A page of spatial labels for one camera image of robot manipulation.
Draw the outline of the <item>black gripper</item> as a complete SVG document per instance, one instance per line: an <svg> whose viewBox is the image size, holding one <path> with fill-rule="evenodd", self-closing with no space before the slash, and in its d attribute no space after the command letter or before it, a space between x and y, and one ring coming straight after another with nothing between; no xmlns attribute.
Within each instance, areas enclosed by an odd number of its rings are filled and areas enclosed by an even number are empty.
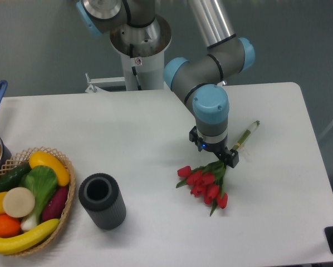
<svg viewBox="0 0 333 267"><path fill-rule="evenodd" d="M235 149L227 149L228 129L217 136L206 136L202 134L196 126L189 132L189 141L194 143L198 151L202 150L214 153L219 160L222 160L224 166L235 168L239 163L238 151Z"/></svg>

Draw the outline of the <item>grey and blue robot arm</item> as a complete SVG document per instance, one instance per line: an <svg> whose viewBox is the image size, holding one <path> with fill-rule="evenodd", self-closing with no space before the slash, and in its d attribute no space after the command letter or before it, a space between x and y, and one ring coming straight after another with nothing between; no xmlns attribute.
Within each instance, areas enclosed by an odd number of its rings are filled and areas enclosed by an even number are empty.
<svg viewBox="0 0 333 267"><path fill-rule="evenodd" d="M168 86L195 118L190 141L235 167L239 156L237 149L227 147L229 100L220 83L251 67L255 51L248 39L237 37L221 1L188 4L208 51L196 62L177 57L165 63L172 33L156 14L154 1L78 1L76 7L91 33L109 33L126 89Z"/></svg>

